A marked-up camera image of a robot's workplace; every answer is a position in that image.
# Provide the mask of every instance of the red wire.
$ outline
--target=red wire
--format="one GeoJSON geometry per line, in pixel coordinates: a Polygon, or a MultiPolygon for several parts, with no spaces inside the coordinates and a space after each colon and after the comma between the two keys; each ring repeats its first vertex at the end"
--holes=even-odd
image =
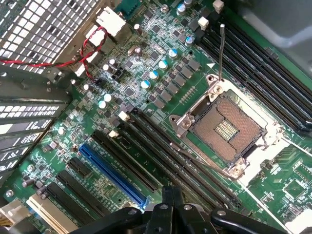
{"type": "MultiPolygon", "coordinates": [[[[107,39],[107,36],[108,36],[108,32],[107,30],[104,28],[104,27],[98,27],[91,35],[89,38],[87,38],[84,42],[83,42],[83,45],[80,49],[80,55],[83,56],[83,50],[84,48],[86,47],[87,45],[87,42],[92,38],[92,36],[97,32],[97,31],[103,31],[104,32],[104,38],[103,40],[100,42],[99,46],[96,48],[96,50],[93,50],[93,51],[90,51],[86,56],[84,56],[81,60],[79,60],[78,62],[82,62],[84,67],[85,67],[85,70],[86,70],[86,75],[89,77],[89,78],[92,78],[90,73],[88,72],[88,67],[87,67],[87,64],[86,64],[86,60],[87,58],[89,58],[90,56],[92,56],[95,52],[98,52],[103,44],[105,43],[106,39],[107,39]]],[[[18,65],[21,65],[23,66],[23,64],[25,66],[31,66],[31,67],[48,67],[48,66],[53,66],[52,63],[40,63],[40,64],[27,64],[27,62],[23,62],[21,60],[2,60],[0,59],[0,62],[3,62],[5,64],[18,64],[18,65]]],[[[76,63],[77,61],[75,60],[72,60],[72,61],[68,61],[68,62],[65,62],[63,64],[58,64],[58,65],[55,65],[55,67],[66,67],[66,66],[70,66],[72,65],[73,63],[76,63]]]]}

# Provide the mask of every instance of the green circuit board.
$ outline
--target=green circuit board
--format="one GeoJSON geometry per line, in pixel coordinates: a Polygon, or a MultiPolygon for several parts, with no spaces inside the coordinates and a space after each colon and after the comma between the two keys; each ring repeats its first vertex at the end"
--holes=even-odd
{"type": "MultiPolygon", "coordinates": [[[[1,188],[2,191],[11,189],[14,192],[13,197],[6,197],[8,201],[18,198],[25,202],[29,196],[35,193],[34,188],[23,188],[23,176],[35,177],[44,184],[57,182],[55,176],[61,170],[66,169],[66,163],[74,156],[78,157],[92,168],[91,175],[82,179],[75,175],[75,178],[88,191],[96,196],[96,198],[111,212],[114,212],[123,207],[125,203],[132,206],[136,204],[131,200],[110,180],[104,176],[94,165],[90,164],[80,153],[73,151],[73,148],[79,147],[83,143],[88,142],[94,149],[105,155],[106,160],[128,181],[135,185],[142,194],[148,197],[150,203],[161,202],[161,187],[164,185],[172,185],[171,180],[166,177],[159,167],[149,160],[148,157],[140,152],[136,152],[135,148],[125,146],[124,150],[129,152],[146,171],[151,174],[158,183],[158,189],[154,192],[148,190],[134,175],[128,173],[122,165],[103,149],[97,145],[91,138],[91,134],[95,129],[109,130],[116,129],[112,124],[114,119],[117,119],[120,112],[120,105],[117,100],[122,100],[123,105],[131,104],[144,111],[148,116],[155,121],[161,129],[163,129],[172,139],[179,145],[185,147],[185,144],[176,137],[172,126],[169,123],[169,116],[171,114],[183,115],[191,105],[208,89],[208,84],[205,80],[207,74],[217,74],[218,64],[209,55],[204,53],[195,45],[187,47],[180,38],[175,35],[177,31],[179,35],[191,35],[192,31],[181,24],[182,20],[191,20],[198,17],[199,13],[194,8],[188,9],[187,14],[183,17],[176,15],[176,7],[180,1],[166,0],[166,1],[144,1],[142,5],[137,6],[134,15],[128,21],[130,25],[140,23],[143,29],[143,35],[138,36],[133,33],[130,39],[124,45],[116,46],[108,56],[103,58],[96,66],[90,69],[93,77],[105,78],[109,80],[106,86],[96,88],[94,92],[86,92],[82,87],[75,87],[73,89],[73,102],[61,115],[61,117],[54,123],[53,127],[46,134],[43,140],[37,145],[27,159],[19,166],[19,168],[12,174],[8,181],[1,188]],[[160,6],[167,4],[170,8],[168,13],[162,13],[160,6]],[[145,12],[149,10],[152,12],[152,17],[146,17],[145,12]],[[128,50],[133,45],[140,45],[143,47],[143,56],[129,56],[128,50]],[[176,48],[178,51],[178,58],[170,59],[168,51],[176,48]],[[157,56],[153,57],[152,53],[156,52],[157,56]],[[122,78],[122,81],[117,83],[111,80],[103,71],[102,67],[107,63],[108,59],[116,58],[120,66],[125,67],[127,75],[122,78]],[[179,89],[172,99],[159,109],[153,104],[153,96],[164,81],[169,79],[168,74],[173,72],[177,65],[184,66],[183,58],[188,60],[194,59],[200,64],[200,69],[193,73],[192,78],[188,79],[186,83],[179,89]],[[144,90],[140,84],[144,79],[148,79],[149,72],[157,69],[157,64],[160,60],[166,59],[168,61],[169,69],[166,71],[157,70],[160,78],[157,81],[151,81],[151,89],[144,90]],[[103,100],[103,95],[109,93],[114,97],[114,100],[108,103],[105,109],[98,107],[98,102],[103,100]],[[63,127],[65,134],[58,134],[58,129],[63,127]],[[46,151],[45,146],[52,141],[58,143],[58,147],[52,151],[46,151]],[[35,165],[36,169],[29,172],[27,167],[35,165]]],[[[212,9],[212,3],[207,1],[198,1],[198,5],[202,8],[204,5],[212,9]]],[[[260,36],[253,28],[251,28],[245,21],[234,14],[230,10],[226,10],[228,17],[238,24],[241,29],[246,31],[257,43],[262,47],[270,47],[279,56],[279,62],[283,64],[290,72],[292,72],[299,80],[306,86],[312,89],[312,80],[303,74],[295,65],[293,65],[286,57],[279,53],[272,47],[262,36],[260,36]]],[[[239,89],[248,93],[243,86],[236,83],[235,79],[224,71],[224,78],[232,80],[239,89]]],[[[270,112],[261,102],[254,98],[254,101],[259,106],[266,109],[271,116],[274,113],[270,112]]],[[[312,151],[312,139],[297,135],[292,129],[286,126],[285,135],[297,145],[310,152],[312,151]]],[[[223,160],[215,155],[215,153],[202,142],[196,142],[197,146],[220,168],[226,167],[223,160]]],[[[242,208],[235,208],[236,211],[246,215],[250,215],[261,222],[267,223],[273,227],[283,230],[283,228],[263,209],[257,202],[235,182],[232,182],[225,177],[219,175],[215,171],[206,168],[214,177],[228,187],[233,194],[235,194],[242,201],[242,208]]],[[[204,175],[200,175],[204,180],[208,181],[204,175]]],[[[94,218],[98,219],[97,214],[89,211],[86,204],[81,201],[74,193],[66,187],[62,187],[83,209],[94,218]]],[[[293,220],[295,215],[290,212],[289,206],[294,205],[298,210],[312,209],[312,158],[300,151],[299,149],[289,146],[284,149],[274,160],[265,162],[263,170],[252,180],[248,189],[255,195],[257,199],[262,201],[266,207],[272,212],[276,218],[283,224],[293,220]]],[[[204,208],[209,209],[200,197],[188,197],[189,202],[198,203],[204,208]]],[[[31,216],[31,220],[41,230],[45,230],[42,220],[36,215],[31,216]]]]}

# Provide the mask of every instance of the white triangle marking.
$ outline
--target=white triangle marking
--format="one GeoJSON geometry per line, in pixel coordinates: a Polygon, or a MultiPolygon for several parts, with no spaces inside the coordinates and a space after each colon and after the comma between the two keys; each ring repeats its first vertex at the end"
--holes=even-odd
{"type": "Polygon", "coordinates": [[[215,66],[215,63],[207,63],[207,66],[213,68],[215,66]]]}

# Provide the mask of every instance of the motherboard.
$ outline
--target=motherboard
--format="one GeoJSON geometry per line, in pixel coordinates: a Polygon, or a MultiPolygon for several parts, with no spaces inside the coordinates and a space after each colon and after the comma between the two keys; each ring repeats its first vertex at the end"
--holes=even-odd
{"type": "Polygon", "coordinates": [[[72,103],[4,198],[56,234],[144,211],[175,185],[207,212],[300,233],[295,221],[312,212],[312,80],[219,0],[123,0],[91,17],[110,33],[91,78],[71,67],[72,103]]]}

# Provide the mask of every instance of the ventilation grid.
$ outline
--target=ventilation grid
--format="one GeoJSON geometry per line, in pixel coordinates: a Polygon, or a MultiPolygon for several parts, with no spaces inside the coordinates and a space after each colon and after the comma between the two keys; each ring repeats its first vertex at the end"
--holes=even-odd
{"type": "MultiPolygon", "coordinates": [[[[0,0],[0,57],[53,62],[99,0],[0,0]]],[[[8,64],[41,74],[43,69],[8,64]]]]}

